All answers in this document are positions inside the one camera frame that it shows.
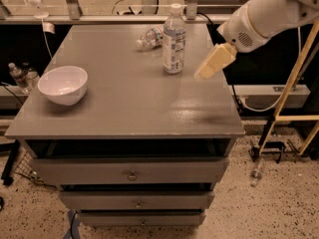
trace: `water bottle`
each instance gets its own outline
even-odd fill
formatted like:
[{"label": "water bottle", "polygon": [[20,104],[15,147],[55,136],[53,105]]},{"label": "water bottle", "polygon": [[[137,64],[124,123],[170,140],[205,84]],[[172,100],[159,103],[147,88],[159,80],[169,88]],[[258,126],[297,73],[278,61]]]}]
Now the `water bottle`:
[{"label": "water bottle", "polygon": [[141,34],[141,38],[136,41],[139,49],[150,50],[161,45],[162,26],[154,27]]},{"label": "water bottle", "polygon": [[20,87],[23,94],[30,94],[32,91],[32,86],[27,82],[27,74],[20,67],[16,66],[14,63],[9,65],[9,73],[16,84]]},{"label": "water bottle", "polygon": [[163,24],[162,64],[169,74],[177,74],[183,69],[186,24],[181,18],[183,7],[170,6],[170,16]]},{"label": "water bottle", "polygon": [[29,62],[22,63],[22,69],[27,74],[28,85],[32,86],[33,89],[36,88],[40,80],[37,70],[34,67],[31,67]]}]

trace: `bottle label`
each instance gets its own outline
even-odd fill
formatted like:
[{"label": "bottle label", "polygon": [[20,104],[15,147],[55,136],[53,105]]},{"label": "bottle label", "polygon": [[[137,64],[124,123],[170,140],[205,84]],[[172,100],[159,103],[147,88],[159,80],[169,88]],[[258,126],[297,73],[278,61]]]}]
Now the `bottle label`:
[{"label": "bottle label", "polygon": [[154,34],[154,40],[156,40],[155,46],[161,45],[162,42],[162,27],[152,28]]},{"label": "bottle label", "polygon": [[178,73],[183,68],[186,32],[175,32],[169,35],[164,32],[162,37],[162,64],[170,74]]}]

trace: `white bowl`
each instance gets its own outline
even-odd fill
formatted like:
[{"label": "white bowl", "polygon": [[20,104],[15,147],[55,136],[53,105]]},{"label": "white bowl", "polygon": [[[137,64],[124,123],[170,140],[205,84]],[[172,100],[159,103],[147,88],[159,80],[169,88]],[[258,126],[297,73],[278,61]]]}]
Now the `white bowl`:
[{"label": "white bowl", "polygon": [[53,103],[70,106],[77,103],[88,88],[88,74],[82,68],[66,66],[44,74],[39,91]]}]

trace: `gray cabinet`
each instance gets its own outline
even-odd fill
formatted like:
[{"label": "gray cabinet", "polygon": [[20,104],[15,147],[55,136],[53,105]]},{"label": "gray cabinet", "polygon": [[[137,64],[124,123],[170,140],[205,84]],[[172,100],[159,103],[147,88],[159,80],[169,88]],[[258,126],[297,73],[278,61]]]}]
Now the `gray cabinet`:
[{"label": "gray cabinet", "polygon": [[185,68],[174,76],[161,49],[135,48],[150,27],[74,26],[47,70],[84,68],[87,94],[62,107],[34,90],[6,132],[86,225],[201,224],[243,136],[222,72],[192,76],[210,49],[205,25],[187,24]]}]

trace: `white container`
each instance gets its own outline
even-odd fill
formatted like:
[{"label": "white container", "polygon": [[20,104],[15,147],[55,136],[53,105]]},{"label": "white container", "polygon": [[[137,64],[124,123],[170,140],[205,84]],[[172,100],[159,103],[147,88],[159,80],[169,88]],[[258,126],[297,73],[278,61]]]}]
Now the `white container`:
[{"label": "white container", "polygon": [[170,16],[163,24],[162,64],[169,74],[177,74],[183,69],[186,24],[181,18],[183,6],[172,4]]},{"label": "white container", "polygon": [[39,91],[58,105],[77,103],[88,88],[88,74],[79,67],[65,66],[44,74],[38,83]]}]

